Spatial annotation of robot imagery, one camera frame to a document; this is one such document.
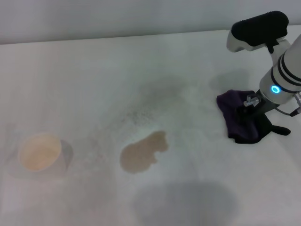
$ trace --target dirty smudge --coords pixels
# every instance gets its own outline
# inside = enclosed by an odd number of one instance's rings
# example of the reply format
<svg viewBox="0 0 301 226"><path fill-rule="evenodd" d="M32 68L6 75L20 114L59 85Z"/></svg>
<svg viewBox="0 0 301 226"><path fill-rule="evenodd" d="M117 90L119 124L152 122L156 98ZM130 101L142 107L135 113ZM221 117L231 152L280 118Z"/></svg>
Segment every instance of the dirty smudge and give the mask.
<svg viewBox="0 0 301 226"><path fill-rule="evenodd" d="M126 172L135 174L146 171L157 159L155 152L164 152L168 149L166 133L157 131L137 143L126 146L120 156L120 165Z"/></svg>

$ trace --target blue led ring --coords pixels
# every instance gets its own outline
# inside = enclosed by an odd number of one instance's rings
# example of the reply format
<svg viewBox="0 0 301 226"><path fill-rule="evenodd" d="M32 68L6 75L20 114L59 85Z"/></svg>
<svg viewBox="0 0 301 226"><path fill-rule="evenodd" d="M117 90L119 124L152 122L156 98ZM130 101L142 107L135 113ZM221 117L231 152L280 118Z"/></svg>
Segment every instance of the blue led ring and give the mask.
<svg viewBox="0 0 301 226"><path fill-rule="evenodd" d="M280 88L278 86L272 86L271 90L273 93L280 93Z"/></svg>

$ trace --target white tabletop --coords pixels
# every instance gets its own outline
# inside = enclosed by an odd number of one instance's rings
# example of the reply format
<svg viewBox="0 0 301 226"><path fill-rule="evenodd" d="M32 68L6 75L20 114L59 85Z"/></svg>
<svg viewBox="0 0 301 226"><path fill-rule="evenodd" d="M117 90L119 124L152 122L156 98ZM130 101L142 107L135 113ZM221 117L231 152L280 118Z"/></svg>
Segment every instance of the white tabletop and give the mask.
<svg viewBox="0 0 301 226"><path fill-rule="evenodd" d="M257 90L272 62L264 48L229 52L227 35L0 46L0 225L300 225L301 116L268 113L288 137L227 138L216 96ZM63 178L16 161L42 131L63 140Z"/></svg>

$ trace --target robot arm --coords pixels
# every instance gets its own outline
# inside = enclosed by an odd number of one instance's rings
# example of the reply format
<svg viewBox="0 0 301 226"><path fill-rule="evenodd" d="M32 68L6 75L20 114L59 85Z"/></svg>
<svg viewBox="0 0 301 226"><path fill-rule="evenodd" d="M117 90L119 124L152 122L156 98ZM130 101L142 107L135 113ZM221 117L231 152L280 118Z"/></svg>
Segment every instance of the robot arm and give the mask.
<svg viewBox="0 0 301 226"><path fill-rule="evenodd" d="M284 40L287 26L287 16L274 11L235 23L228 35L227 48L231 52L253 51L266 46L273 60L256 95L248 97L245 106L238 109L241 120L275 109L292 97L300 107L290 116L301 112L301 35L290 45Z"/></svg>

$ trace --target white wall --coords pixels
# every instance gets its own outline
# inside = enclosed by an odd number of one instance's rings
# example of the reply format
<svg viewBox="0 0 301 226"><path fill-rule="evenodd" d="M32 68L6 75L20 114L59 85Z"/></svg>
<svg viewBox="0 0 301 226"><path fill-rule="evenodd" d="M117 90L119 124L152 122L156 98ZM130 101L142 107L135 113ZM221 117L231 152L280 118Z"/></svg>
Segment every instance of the white wall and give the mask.
<svg viewBox="0 0 301 226"><path fill-rule="evenodd" d="M0 44L229 29L273 10L301 24L300 0L1 0Z"/></svg>

